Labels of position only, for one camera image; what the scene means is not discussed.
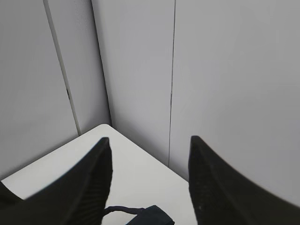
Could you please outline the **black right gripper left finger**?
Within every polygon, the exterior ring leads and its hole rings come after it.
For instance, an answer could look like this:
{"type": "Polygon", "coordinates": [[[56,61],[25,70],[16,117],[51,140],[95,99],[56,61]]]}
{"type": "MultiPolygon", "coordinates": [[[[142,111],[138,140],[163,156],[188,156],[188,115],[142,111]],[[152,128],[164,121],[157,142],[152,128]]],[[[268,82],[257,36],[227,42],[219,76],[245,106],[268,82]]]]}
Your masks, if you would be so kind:
{"type": "Polygon", "coordinates": [[[2,225],[100,225],[113,166],[101,138],[67,173],[29,198],[0,211],[2,225]]]}

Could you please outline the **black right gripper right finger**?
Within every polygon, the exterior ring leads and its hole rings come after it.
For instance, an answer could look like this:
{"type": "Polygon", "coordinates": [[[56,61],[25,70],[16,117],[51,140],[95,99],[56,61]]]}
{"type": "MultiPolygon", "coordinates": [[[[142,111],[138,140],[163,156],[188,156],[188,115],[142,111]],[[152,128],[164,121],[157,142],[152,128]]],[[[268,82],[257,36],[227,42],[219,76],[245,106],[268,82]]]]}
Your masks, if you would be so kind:
{"type": "Polygon", "coordinates": [[[224,161],[201,137],[190,139],[189,193],[200,225],[298,225],[300,208],[224,161]]]}

